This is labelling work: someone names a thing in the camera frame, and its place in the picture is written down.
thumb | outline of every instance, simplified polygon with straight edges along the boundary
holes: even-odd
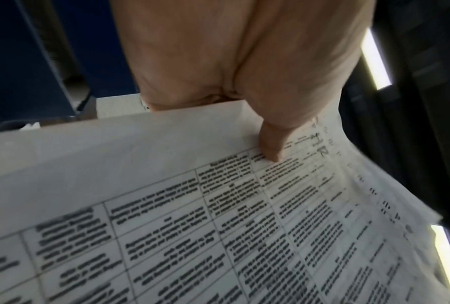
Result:
[[[258,146],[266,159],[278,162],[282,158],[282,149],[289,136],[297,128],[286,128],[263,121],[258,138]]]

white paper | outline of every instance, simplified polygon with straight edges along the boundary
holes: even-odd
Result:
[[[450,303],[337,108],[280,163],[245,102],[0,134],[0,303]]]

skin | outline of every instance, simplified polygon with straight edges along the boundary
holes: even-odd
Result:
[[[141,98],[152,110],[246,99],[259,146],[279,161],[360,57],[375,0],[111,0]]]

sheet of paper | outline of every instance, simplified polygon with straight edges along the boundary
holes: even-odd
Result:
[[[450,303],[439,219],[343,133],[245,102],[0,134],[0,303]]]

blue panel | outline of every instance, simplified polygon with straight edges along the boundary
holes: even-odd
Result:
[[[109,2],[53,0],[68,43],[95,97],[137,93]]]
[[[16,1],[0,0],[0,119],[72,116],[44,49]]]

